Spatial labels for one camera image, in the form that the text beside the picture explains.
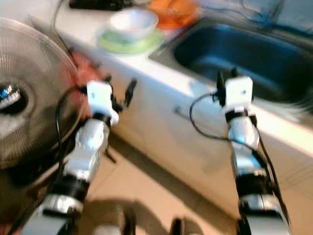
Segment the sink basin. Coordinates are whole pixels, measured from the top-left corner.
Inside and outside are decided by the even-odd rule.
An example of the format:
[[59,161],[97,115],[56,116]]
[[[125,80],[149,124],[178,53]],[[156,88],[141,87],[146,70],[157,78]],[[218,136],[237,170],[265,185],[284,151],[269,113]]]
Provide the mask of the sink basin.
[[219,71],[229,77],[236,67],[239,74],[252,78],[254,95],[267,101],[294,103],[305,97],[313,81],[309,53],[261,33],[206,22],[202,20],[169,43],[167,52],[151,58],[213,81]]

